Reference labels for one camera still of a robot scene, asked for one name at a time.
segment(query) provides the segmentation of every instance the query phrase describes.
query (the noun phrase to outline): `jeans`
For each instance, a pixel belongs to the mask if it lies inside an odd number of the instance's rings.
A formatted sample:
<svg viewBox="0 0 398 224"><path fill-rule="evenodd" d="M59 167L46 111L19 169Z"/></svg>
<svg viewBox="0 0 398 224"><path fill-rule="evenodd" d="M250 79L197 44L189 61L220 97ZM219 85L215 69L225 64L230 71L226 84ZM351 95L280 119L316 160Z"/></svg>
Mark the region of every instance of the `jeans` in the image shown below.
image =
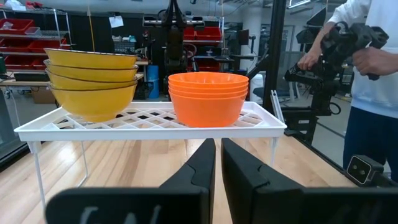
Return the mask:
<svg viewBox="0 0 398 224"><path fill-rule="evenodd" d="M398 182L398 119L351 107L343 153L344 169L355 154L368 156L382 165L388 161L391 179Z"/></svg>

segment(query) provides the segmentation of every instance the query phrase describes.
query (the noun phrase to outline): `black robotic device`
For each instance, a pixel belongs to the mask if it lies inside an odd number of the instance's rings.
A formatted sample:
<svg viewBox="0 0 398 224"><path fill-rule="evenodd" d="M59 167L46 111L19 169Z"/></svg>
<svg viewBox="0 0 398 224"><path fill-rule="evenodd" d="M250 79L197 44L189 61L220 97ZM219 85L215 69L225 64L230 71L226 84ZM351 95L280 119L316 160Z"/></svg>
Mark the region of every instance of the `black robotic device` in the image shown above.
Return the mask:
<svg viewBox="0 0 398 224"><path fill-rule="evenodd" d="M212 223L215 142L207 139L159 188L77 188L47 205L48 224Z"/></svg>
<svg viewBox="0 0 398 224"><path fill-rule="evenodd" d="M223 180L234 224L396 223L397 188L306 188L222 139Z"/></svg>

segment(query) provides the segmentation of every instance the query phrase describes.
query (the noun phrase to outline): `person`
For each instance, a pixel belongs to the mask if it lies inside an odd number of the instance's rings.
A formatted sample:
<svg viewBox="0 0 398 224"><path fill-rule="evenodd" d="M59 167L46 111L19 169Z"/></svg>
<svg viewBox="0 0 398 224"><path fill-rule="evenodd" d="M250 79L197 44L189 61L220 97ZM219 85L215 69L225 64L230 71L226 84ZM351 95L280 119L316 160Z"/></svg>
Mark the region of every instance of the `person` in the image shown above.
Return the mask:
<svg viewBox="0 0 398 224"><path fill-rule="evenodd" d="M389 40L382 49L367 47L353 54L353 96L348 118L343 167L351 157L365 155L391 168L391 179L398 182L398 1L347 0L335 9L319 32L312 48L298 62L310 70L321 54L320 42L337 22L349 26L366 18L366 25L381 27ZM379 75L376 81L365 74Z"/></svg>

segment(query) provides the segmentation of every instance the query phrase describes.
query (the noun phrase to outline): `table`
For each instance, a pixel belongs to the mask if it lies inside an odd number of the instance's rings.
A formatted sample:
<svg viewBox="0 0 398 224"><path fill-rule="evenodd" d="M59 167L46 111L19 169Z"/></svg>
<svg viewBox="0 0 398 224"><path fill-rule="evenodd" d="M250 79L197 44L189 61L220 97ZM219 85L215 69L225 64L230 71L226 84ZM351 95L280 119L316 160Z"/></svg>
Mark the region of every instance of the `table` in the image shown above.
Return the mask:
<svg viewBox="0 0 398 224"><path fill-rule="evenodd" d="M269 139L233 139L265 163L271 160ZM90 176L83 186L157 187L173 175L204 139L85 141ZM229 224L231 216L221 172L220 139L216 139L213 223ZM346 177L292 137L279 139L274 169L307 187L355 187ZM39 158L48 201L76 186L84 176L80 142L45 142ZM34 172L26 155L0 173L0 223L44 223Z"/></svg>

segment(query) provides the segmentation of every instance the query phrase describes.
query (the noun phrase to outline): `glass door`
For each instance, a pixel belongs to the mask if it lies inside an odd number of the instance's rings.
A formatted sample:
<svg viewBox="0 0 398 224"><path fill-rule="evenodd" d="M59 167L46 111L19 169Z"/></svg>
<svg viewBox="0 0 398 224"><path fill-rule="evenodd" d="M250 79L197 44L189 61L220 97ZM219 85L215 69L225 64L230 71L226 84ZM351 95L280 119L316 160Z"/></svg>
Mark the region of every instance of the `glass door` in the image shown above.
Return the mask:
<svg viewBox="0 0 398 224"><path fill-rule="evenodd" d="M26 143L14 132L9 111L4 99L5 91L0 89L0 166L25 149Z"/></svg>

